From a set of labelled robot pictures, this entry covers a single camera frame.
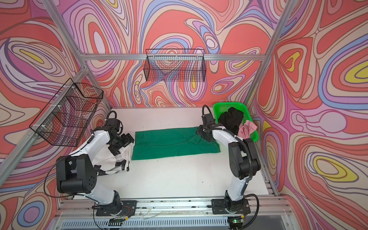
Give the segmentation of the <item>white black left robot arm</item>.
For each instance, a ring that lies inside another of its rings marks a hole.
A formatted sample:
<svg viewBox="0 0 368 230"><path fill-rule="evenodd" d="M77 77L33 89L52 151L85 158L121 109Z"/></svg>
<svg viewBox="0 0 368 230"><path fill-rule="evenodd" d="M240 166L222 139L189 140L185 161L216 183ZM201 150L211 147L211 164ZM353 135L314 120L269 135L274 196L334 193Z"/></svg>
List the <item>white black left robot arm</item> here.
<svg viewBox="0 0 368 230"><path fill-rule="evenodd" d="M116 190L108 189L97 177L130 170L134 139L123 133L123 124L110 111L103 126L92 130L90 138L77 150L56 162L59 193L83 196L95 202L99 215L119 216L123 204Z"/></svg>

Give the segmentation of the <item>green t shirt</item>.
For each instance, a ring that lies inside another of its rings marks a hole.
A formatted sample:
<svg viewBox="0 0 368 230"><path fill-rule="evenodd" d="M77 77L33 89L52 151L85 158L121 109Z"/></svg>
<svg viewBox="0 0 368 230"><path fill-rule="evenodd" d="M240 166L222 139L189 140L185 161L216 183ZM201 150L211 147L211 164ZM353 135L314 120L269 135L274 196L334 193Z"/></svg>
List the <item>green t shirt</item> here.
<svg viewBox="0 0 368 230"><path fill-rule="evenodd" d="M132 160L219 153L219 144L204 140L197 130L197 127L183 127L136 132Z"/></svg>

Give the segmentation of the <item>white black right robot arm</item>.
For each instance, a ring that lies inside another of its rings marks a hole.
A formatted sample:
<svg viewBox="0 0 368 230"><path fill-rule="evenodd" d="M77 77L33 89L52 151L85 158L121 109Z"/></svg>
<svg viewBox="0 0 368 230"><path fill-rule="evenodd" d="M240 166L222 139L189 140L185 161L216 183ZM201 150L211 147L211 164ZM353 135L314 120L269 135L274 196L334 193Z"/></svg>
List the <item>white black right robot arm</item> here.
<svg viewBox="0 0 368 230"><path fill-rule="evenodd" d="M255 143L250 138L238 137L224 125L216 123L207 105L202 106L201 117L203 124L196 133L208 142L218 141L228 148L229 167L233 175L224 198L211 201L212 213L246 216L251 213L248 198L258 199L255 194L245 194L253 177L261 169Z"/></svg>

